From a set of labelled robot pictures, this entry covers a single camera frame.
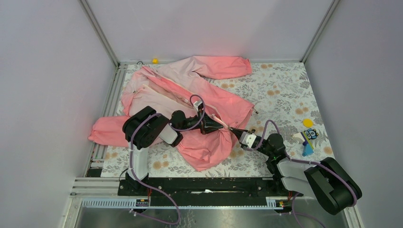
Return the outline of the pink zip-up jacket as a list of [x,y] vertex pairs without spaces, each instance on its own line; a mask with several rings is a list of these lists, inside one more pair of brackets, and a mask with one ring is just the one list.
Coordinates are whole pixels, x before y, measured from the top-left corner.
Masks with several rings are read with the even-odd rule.
[[224,129],[202,135],[198,130],[183,133],[177,150],[197,171],[211,168],[231,153],[235,136],[230,127],[244,128],[254,105],[208,82],[252,73],[250,61],[241,57],[192,56],[158,68],[142,67],[134,72],[121,97],[122,116],[101,117],[92,127],[89,140],[100,145],[127,147],[123,124],[146,106],[170,117],[181,110],[186,117],[196,115],[192,103],[200,96],[207,115],[224,124]]

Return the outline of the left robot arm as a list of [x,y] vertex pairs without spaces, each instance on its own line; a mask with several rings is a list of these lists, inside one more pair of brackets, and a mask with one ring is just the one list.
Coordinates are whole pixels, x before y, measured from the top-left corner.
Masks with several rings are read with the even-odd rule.
[[148,178],[149,173],[149,147],[157,139],[175,147],[183,140],[182,132],[199,129],[201,134],[209,134],[224,128],[224,125],[205,113],[203,104],[196,106],[196,112],[195,116],[186,117],[183,111],[177,110],[168,119],[152,107],[146,106],[124,123],[122,130],[130,149],[126,180],[130,182],[129,189],[135,195],[142,195],[147,191],[144,179]]

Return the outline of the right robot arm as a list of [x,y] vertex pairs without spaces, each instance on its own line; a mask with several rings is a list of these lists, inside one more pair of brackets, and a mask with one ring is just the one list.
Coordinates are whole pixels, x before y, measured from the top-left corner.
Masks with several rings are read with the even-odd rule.
[[289,191],[314,198],[329,214],[336,215],[353,207],[362,197],[360,187],[332,157],[316,161],[291,158],[279,133],[267,138],[252,131],[230,128],[243,149],[258,151],[267,156],[266,166],[273,175],[273,191],[280,196]]

